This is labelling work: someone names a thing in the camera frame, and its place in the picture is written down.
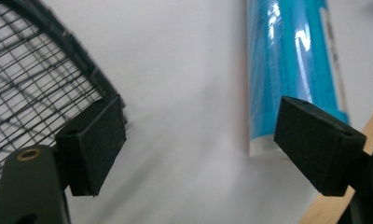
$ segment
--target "blue cylinder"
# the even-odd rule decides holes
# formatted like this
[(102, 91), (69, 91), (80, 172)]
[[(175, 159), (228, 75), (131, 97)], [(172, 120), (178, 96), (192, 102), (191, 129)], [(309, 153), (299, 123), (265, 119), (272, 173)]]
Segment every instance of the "blue cylinder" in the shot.
[(248, 0), (250, 155), (280, 150), (273, 133), (283, 95), (348, 122), (324, 0)]

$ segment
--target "metal mesh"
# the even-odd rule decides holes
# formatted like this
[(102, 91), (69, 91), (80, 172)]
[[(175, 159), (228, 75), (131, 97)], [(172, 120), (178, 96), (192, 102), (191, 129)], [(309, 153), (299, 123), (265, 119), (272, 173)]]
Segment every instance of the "metal mesh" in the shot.
[(4, 159), (55, 133), (100, 94), (62, 50), (0, 4), (0, 174)]

